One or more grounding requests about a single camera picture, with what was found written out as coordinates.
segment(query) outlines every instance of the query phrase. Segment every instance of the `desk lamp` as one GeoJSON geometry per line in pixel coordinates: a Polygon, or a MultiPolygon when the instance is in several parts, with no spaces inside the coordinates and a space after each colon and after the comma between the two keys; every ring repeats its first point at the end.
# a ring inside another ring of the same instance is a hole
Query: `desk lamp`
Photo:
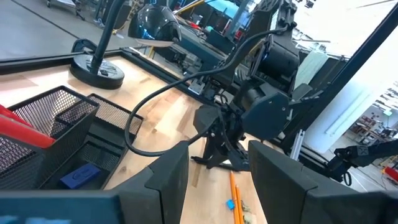
{"type": "MultiPolygon", "coordinates": [[[[124,73],[116,65],[104,59],[104,53],[113,27],[125,0],[115,0],[94,55],[76,55],[70,71],[80,81],[97,88],[114,90],[123,84],[124,73]]],[[[147,4],[132,18],[128,36],[138,43],[153,47],[168,47],[181,41],[180,28],[173,12],[160,4],[147,4]]]]}

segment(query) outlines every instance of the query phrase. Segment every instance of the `pencil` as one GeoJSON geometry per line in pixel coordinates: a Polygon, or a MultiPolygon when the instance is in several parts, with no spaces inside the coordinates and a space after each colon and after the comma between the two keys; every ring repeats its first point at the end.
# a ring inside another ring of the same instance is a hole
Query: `pencil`
{"type": "Polygon", "coordinates": [[[243,222],[243,210],[242,210],[242,201],[241,201],[241,191],[239,190],[239,187],[236,186],[236,200],[237,202],[237,207],[238,207],[238,215],[239,215],[239,222],[240,224],[244,224],[243,222]]]}
{"type": "Polygon", "coordinates": [[[231,193],[232,193],[232,201],[234,202],[234,220],[235,224],[240,224],[239,219],[239,211],[238,211],[238,200],[236,199],[236,188],[235,188],[235,177],[232,171],[229,173],[229,178],[231,179],[231,193]]]}

